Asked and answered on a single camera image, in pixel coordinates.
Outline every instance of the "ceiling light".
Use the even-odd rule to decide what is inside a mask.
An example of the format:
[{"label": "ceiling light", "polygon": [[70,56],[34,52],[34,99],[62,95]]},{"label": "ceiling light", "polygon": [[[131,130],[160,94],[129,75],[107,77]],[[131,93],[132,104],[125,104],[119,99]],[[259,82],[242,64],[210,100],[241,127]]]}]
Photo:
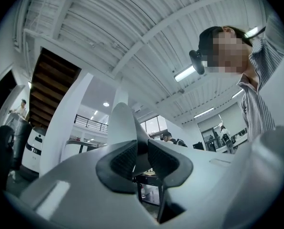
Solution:
[{"label": "ceiling light", "polygon": [[235,97],[236,97],[238,94],[240,94],[242,91],[243,91],[243,89],[242,89],[242,90],[240,90],[237,94],[233,95],[233,97],[232,97],[232,98],[235,98]]},{"label": "ceiling light", "polygon": [[249,30],[249,31],[245,34],[245,37],[251,37],[251,36],[257,34],[257,32],[258,32],[258,28],[255,27],[255,28]]},{"label": "ceiling light", "polygon": [[209,110],[207,110],[207,111],[202,112],[201,114],[195,115],[194,118],[197,118],[197,117],[199,117],[199,116],[201,116],[201,115],[204,115],[204,114],[206,114],[206,113],[212,111],[213,109],[214,109],[214,108],[211,108],[211,109],[209,109]]},{"label": "ceiling light", "polygon": [[183,80],[185,77],[189,76],[190,74],[192,74],[193,72],[195,72],[196,70],[194,69],[194,67],[191,65],[189,68],[187,68],[186,70],[180,72],[179,74],[175,75],[175,80],[176,82],[179,82],[181,80]]}]

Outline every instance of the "person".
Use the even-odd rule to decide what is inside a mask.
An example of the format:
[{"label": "person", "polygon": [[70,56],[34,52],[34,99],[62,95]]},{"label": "person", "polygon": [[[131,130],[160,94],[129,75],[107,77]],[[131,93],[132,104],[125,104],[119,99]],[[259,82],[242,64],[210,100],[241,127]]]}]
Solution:
[{"label": "person", "polygon": [[26,104],[27,104],[27,101],[22,99],[20,106],[14,110],[10,110],[9,113],[17,113],[19,114],[19,116],[24,118],[27,115]]},{"label": "person", "polygon": [[174,139],[172,137],[172,134],[170,132],[167,132],[167,131],[162,134],[162,139],[166,143],[171,143],[171,144],[176,144],[176,145],[187,147],[187,145],[184,143],[183,140]]},{"label": "person", "polygon": [[221,126],[221,139],[224,141],[224,143],[226,143],[226,147],[227,147],[227,152],[228,154],[233,154],[234,150],[233,150],[233,143],[231,141],[231,134],[230,132],[222,125]]},{"label": "person", "polygon": [[[263,38],[256,37],[263,31]],[[284,57],[284,26],[277,14],[271,14],[266,27],[253,37],[232,26],[214,26],[203,31],[199,39],[196,53],[206,57],[208,70],[241,75],[238,86],[244,90],[241,107],[248,141],[274,129],[259,91]]]}]

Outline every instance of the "balcony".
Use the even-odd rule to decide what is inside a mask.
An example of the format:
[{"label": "balcony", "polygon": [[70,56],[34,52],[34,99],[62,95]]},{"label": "balcony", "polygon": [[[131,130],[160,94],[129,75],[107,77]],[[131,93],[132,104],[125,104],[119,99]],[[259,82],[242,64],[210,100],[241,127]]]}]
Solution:
[{"label": "balcony", "polygon": [[74,123],[92,129],[94,131],[108,133],[108,125],[90,120],[78,114],[75,116]]}]

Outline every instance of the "staircase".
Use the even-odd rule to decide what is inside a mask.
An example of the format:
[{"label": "staircase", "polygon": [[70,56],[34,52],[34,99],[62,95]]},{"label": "staircase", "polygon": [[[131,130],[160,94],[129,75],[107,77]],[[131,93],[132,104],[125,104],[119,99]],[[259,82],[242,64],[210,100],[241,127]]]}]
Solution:
[{"label": "staircase", "polygon": [[79,67],[42,49],[30,90],[28,119],[32,126],[48,128],[60,101],[80,71]]}]

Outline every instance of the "man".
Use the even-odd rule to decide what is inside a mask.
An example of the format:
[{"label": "man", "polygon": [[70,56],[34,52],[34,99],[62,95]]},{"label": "man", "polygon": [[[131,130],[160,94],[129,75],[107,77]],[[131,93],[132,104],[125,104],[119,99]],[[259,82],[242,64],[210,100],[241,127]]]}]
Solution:
[{"label": "man", "polygon": [[180,145],[180,146],[184,146],[184,147],[187,147],[187,145],[185,145],[184,141],[183,140],[180,140],[180,139],[177,139],[175,140],[173,137],[172,137],[172,134],[170,132],[164,132],[162,134],[162,139],[164,142],[166,143],[171,143],[171,144],[176,144],[176,145]]},{"label": "man", "polygon": [[17,113],[17,114],[19,114],[19,116],[24,118],[27,115],[26,104],[27,104],[27,101],[22,99],[21,105],[17,109],[10,110],[9,113]]}]

